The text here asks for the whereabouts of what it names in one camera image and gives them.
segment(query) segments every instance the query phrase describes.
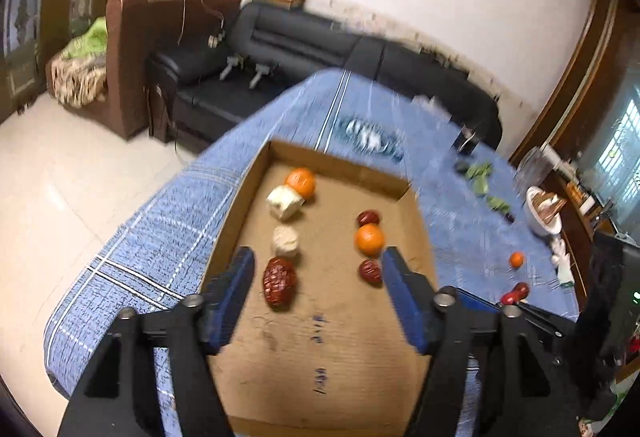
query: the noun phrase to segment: metal screw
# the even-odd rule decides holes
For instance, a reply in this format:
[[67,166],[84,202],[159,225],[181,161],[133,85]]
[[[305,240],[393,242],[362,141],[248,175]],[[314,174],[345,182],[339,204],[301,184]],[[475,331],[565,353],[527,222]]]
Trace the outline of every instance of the metal screw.
[[118,312],[118,318],[121,320],[129,320],[136,314],[137,312],[133,307],[125,307],[120,309],[120,312]]
[[450,294],[438,293],[433,297],[433,302],[436,304],[436,308],[440,311],[446,311],[447,307],[452,306],[456,299]]
[[520,307],[515,305],[505,305],[502,308],[502,313],[507,316],[507,318],[517,318],[518,316],[522,316]]
[[200,296],[199,294],[190,294],[184,297],[184,299],[182,300],[182,305],[193,308],[201,306],[202,302],[204,302],[202,296]]

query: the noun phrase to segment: vegetable leaf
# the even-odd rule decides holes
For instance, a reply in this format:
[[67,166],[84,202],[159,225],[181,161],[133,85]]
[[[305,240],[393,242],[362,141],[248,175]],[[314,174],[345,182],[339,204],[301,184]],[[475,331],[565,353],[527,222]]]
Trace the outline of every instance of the vegetable leaf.
[[469,169],[466,171],[465,177],[467,179],[473,179],[478,176],[488,177],[493,173],[494,167],[491,166],[490,162],[485,162],[482,164],[472,164],[469,166]]
[[502,214],[509,213],[511,207],[507,202],[498,197],[492,197],[491,195],[486,196],[486,203],[489,207],[494,211],[500,211]]
[[486,195],[489,192],[489,182],[487,181],[486,176],[484,174],[478,175],[474,179],[472,188],[476,195]]

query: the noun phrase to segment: wooden frame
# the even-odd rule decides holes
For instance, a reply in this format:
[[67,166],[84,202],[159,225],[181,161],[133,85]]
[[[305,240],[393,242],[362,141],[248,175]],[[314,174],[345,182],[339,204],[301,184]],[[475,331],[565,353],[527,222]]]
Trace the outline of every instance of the wooden frame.
[[626,75],[639,29],[638,4],[634,0],[611,0],[598,52],[550,141],[563,159],[575,160],[592,141],[616,96],[614,89]]
[[517,166],[534,146],[542,146],[562,119],[567,107],[580,89],[594,56],[596,56],[603,30],[610,17],[611,1],[591,0],[574,54],[542,112],[511,155],[509,162],[512,165]]

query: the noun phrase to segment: blue gripper pad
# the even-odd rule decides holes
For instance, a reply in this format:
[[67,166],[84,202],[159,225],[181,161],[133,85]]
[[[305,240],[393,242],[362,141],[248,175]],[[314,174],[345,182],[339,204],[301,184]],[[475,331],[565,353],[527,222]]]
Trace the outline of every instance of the blue gripper pad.
[[498,313],[498,309],[495,305],[492,305],[487,300],[471,294],[464,289],[456,288],[458,290],[458,300],[470,311],[485,311],[490,313]]
[[254,252],[240,247],[228,269],[207,283],[200,338],[208,354],[217,354],[231,342],[254,274]]
[[443,336],[444,321],[433,307],[435,293],[422,274],[406,266],[395,247],[382,254],[382,279],[407,342],[419,354],[433,354]]

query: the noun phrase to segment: cardboard tray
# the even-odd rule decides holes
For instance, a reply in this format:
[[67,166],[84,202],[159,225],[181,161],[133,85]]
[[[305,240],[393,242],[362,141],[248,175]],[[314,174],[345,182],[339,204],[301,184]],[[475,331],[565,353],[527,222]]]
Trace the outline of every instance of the cardboard tray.
[[[266,198],[299,166],[316,173],[316,195],[286,222],[300,236],[298,289],[289,311],[274,312],[262,294],[262,273],[280,221]],[[232,342],[209,361],[236,433],[402,434],[428,358],[406,343],[384,288],[358,276],[364,257],[354,247],[355,219],[367,209],[380,212],[386,245],[398,246],[412,271],[435,286],[428,236],[407,181],[280,141],[254,160],[203,279],[224,271],[237,247],[254,250],[255,278]]]

